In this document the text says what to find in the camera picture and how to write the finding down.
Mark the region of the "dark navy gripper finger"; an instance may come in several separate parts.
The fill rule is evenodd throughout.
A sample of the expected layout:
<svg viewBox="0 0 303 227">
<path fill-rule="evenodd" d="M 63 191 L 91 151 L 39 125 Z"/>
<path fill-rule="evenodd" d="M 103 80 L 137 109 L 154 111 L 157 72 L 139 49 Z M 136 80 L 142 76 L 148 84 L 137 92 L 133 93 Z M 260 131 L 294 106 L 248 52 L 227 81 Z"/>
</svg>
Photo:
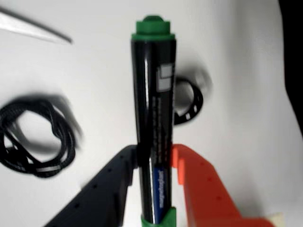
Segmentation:
<svg viewBox="0 0 303 227">
<path fill-rule="evenodd" d="M 121 227 L 137 168 L 136 148 L 129 145 L 117 153 L 46 226 Z"/>
</svg>

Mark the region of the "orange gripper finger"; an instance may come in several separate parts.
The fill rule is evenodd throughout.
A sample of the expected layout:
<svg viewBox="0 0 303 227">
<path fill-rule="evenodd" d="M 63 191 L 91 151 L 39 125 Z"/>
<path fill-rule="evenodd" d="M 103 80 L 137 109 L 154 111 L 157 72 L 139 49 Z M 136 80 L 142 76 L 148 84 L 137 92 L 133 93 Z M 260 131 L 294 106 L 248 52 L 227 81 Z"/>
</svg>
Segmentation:
<svg viewBox="0 0 303 227">
<path fill-rule="evenodd" d="M 183 186 L 190 227 L 271 227 L 265 218 L 244 218 L 214 166 L 191 148 L 175 144 L 172 167 Z"/>
</svg>

